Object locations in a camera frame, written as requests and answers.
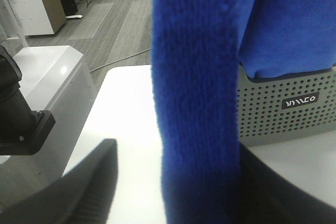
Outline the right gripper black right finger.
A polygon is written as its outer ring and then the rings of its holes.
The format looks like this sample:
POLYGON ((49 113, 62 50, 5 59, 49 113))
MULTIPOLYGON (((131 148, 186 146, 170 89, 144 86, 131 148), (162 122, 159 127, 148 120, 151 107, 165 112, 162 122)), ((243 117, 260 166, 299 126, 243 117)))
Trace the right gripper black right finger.
POLYGON ((292 223, 335 223, 335 207, 280 176, 243 144, 239 147, 242 166, 292 223))

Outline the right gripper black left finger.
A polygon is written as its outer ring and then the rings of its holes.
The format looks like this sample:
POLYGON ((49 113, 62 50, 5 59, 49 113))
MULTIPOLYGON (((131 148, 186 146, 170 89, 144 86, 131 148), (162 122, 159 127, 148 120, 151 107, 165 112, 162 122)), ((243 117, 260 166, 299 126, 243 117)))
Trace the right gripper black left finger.
POLYGON ((62 178, 4 210, 1 223, 106 223, 117 180, 117 142, 105 139, 62 178))

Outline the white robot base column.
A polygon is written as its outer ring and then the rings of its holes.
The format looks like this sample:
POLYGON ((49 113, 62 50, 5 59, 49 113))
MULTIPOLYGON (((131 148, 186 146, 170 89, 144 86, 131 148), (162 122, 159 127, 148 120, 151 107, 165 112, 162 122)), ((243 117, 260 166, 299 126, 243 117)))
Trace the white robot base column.
POLYGON ((36 154, 1 156, 1 210, 63 175, 97 96, 83 54, 71 46, 27 47, 14 60, 28 105, 50 111, 55 125, 36 154))

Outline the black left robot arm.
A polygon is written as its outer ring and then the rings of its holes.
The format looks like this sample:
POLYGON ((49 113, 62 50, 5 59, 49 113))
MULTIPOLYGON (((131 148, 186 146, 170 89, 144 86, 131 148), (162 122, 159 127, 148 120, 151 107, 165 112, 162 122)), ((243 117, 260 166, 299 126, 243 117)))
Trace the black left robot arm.
POLYGON ((55 125, 49 110, 33 111, 20 91, 22 72, 1 46, 1 155, 34 155, 55 125))

